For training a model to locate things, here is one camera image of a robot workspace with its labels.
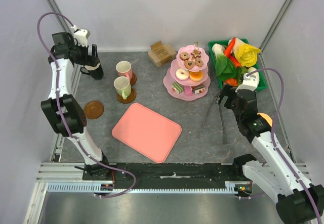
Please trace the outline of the black mug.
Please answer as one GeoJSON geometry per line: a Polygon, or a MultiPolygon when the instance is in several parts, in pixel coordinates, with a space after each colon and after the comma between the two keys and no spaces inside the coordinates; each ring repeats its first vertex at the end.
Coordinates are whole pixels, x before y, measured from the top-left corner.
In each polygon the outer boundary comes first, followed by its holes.
{"type": "Polygon", "coordinates": [[[95,80],[101,80],[104,76],[104,72],[100,63],[95,67],[83,66],[80,68],[80,72],[84,75],[91,76],[95,80]]]}

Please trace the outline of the metal serving tongs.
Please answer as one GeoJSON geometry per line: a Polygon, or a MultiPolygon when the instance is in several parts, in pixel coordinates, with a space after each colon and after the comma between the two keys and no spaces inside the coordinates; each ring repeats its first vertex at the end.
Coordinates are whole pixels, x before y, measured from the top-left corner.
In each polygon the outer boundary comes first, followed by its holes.
{"type": "Polygon", "coordinates": [[[209,107],[208,107],[208,110],[204,116],[204,119],[201,123],[201,127],[204,126],[205,124],[205,121],[207,120],[209,114],[210,114],[210,111],[212,109],[212,107],[214,105],[217,105],[217,108],[218,108],[218,121],[220,122],[220,125],[221,125],[221,132],[222,132],[222,144],[223,145],[227,145],[228,144],[228,141],[227,141],[227,133],[226,133],[226,128],[225,128],[225,122],[224,122],[224,117],[223,117],[223,111],[222,111],[222,106],[220,105],[220,103],[218,103],[218,97],[219,97],[219,94],[216,94],[212,100],[212,102],[210,103],[209,107]]]}

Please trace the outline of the pink mug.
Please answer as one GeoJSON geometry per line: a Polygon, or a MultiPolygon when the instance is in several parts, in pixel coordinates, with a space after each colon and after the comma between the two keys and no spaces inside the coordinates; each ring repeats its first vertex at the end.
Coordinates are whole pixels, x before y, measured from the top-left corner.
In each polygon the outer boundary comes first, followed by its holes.
{"type": "Polygon", "coordinates": [[[125,76],[129,81],[133,77],[132,65],[128,61],[120,61],[116,64],[116,71],[119,76],[125,76]]]}

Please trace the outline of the green mug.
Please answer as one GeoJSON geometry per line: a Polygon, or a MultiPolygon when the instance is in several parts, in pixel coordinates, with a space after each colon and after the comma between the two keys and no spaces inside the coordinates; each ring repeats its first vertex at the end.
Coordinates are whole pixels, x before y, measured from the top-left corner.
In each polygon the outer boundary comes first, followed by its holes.
{"type": "Polygon", "coordinates": [[[130,80],[125,76],[120,76],[114,80],[113,83],[117,93],[126,100],[131,94],[130,80]]]}

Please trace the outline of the small orange glazed donut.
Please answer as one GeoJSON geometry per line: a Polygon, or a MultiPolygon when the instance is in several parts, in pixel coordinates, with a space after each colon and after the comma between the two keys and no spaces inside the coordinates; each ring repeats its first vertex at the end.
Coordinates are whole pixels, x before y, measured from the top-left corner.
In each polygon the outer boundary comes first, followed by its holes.
{"type": "Polygon", "coordinates": [[[203,79],[204,74],[203,74],[202,71],[197,71],[197,72],[192,72],[192,71],[190,71],[190,73],[189,73],[189,77],[190,77],[190,79],[191,79],[192,81],[194,81],[194,82],[199,82],[199,81],[201,81],[201,80],[203,79]]]}

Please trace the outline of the green layered cake slice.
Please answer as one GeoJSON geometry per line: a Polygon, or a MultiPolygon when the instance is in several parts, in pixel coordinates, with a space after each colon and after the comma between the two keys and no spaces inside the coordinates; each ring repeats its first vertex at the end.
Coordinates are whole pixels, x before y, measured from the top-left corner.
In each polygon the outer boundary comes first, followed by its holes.
{"type": "Polygon", "coordinates": [[[178,94],[182,93],[184,91],[184,87],[179,84],[178,82],[172,83],[172,90],[178,94]]]}

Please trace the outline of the heart shaped cookie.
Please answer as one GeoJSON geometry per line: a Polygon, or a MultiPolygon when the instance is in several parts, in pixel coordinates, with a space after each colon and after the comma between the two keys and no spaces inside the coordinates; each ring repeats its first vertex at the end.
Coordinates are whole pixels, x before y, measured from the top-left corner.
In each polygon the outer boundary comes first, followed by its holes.
{"type": "Polygon", "coordinates": [[[188,70],[191,70],[195,66],[195,62],[192,60],[185,60],[184,65],[188,70]]]}

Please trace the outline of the star shaped cookie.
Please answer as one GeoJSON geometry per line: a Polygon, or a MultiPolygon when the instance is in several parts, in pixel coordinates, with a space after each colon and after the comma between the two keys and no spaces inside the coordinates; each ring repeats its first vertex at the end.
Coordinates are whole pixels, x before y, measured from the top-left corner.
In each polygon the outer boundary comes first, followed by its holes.
{"type": "Polygon", "coordinates": [[[194,59],[196,59],[196,58],[200,58],[200,57],[201,57],[201,51],[200,51],[200,50],[196,50],[196,49],[194,49],[193,52],[191,53],[191,55],[192,55],[192,57],[193,57],[194,59]]]}

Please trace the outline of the small chocolate nut donut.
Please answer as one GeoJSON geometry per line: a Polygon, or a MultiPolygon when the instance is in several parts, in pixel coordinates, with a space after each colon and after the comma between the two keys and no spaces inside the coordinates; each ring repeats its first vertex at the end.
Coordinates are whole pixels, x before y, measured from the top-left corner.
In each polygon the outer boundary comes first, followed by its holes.
{"type": "Polygon", "coordinates": [[[190,59],[190,54],[188,54],[187,52],[182,52],[180,54],[180,59],[183,61],[189,60],[190,59]]]}

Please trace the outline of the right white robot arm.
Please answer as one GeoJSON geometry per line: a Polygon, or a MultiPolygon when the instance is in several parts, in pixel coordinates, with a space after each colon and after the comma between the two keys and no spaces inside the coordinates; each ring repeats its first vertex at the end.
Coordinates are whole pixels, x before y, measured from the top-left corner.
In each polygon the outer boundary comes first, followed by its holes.
{"type": "Polygon", "coordinates": [[[233,111],[240,133],[263,156],[265,169],[251,154],[234,159],[233,177],[250,179],[274,202],[284,223],[304,223],[323,215],[323,186],[314,185],[282,148],[271,125],[258,114],[256,93],[223,85],[217,103],[227,97],[224,106],[233,111]]]}

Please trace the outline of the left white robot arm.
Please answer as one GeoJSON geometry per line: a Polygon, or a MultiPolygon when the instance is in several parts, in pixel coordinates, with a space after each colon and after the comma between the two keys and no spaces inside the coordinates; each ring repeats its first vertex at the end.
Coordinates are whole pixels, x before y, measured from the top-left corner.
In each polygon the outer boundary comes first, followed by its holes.
{"type": "Polygon", "coordinates": [[[41,102],[41,109],[55,133],[70,140],[84,158],[84,180],[106,180],[111,167],[102,150],[96,146],[87,130],[84,110],[71,92],[72,73],[76,64],[86,68],[95,80],[103,78],[97,46],[81,43],[81,36],[89,36],[87,30],[75,34],[59,32],[52,35],[54,45],[48,61],[52,68],[52,86],[48,99],[41,102]]]}

